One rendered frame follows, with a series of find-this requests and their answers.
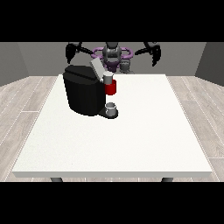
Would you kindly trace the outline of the red pod holder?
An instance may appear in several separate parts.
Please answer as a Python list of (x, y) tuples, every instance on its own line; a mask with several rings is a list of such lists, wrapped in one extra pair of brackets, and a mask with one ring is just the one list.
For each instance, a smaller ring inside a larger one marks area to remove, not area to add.
[(105, 84), (104, 88), (106, 95), (114, 95), (116, 93), (116, 80), (112, 80), (111, 84)]

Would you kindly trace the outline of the small grey coffee pod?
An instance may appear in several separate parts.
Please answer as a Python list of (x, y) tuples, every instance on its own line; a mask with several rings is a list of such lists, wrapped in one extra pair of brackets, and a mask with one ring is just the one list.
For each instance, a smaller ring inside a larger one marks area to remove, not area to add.
[(113, 73), (110, 71), (106, 71), (103, 73), (103, 83), (106, 85), (110, 85), (113, 81)]

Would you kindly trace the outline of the black coffee machine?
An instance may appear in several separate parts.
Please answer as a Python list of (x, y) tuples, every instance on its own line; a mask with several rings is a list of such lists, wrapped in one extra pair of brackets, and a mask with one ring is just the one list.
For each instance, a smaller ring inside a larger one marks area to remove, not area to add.
[(106, 115), (105, 84), (97, 79), (91, 66), (70, 65), (65, 68), (63, 80), (71, 110), (83, 116), (118, 117), (117, 109), (115, 115)]

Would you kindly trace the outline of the pale grey machine lid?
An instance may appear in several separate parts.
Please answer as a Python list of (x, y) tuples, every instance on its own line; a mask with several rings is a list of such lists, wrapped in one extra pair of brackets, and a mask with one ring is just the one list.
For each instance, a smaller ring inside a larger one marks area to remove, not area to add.
[(100, 80), (103, 77), (103, 73), (105, 72), (105, 69), (100, 59), (99, 58), (92, 59), (90, 61), (90, 66), (94, 69), (95, 75)]

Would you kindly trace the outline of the small grey cup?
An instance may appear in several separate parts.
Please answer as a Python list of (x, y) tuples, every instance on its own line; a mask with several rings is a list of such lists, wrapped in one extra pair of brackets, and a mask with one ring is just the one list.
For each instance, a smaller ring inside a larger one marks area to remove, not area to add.
[(106, 103), (105, 109), (107, 116), (114, 116), (116, 114), (116, 105), (113, 102)]

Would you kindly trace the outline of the grey and purple robot trunk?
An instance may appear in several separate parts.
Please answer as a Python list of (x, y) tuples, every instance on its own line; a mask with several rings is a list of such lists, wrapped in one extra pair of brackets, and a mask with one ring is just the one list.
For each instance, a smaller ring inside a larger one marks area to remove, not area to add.
[(127, 47), (120, 47), (117, 42), (107, 42), (104, 47), (96, 47), (91, 55), (93, 59), (99, 58), (108, 71), (115, 73), (119, 69), (123, 74), (130, 74), (130, 60), (133, 51)]

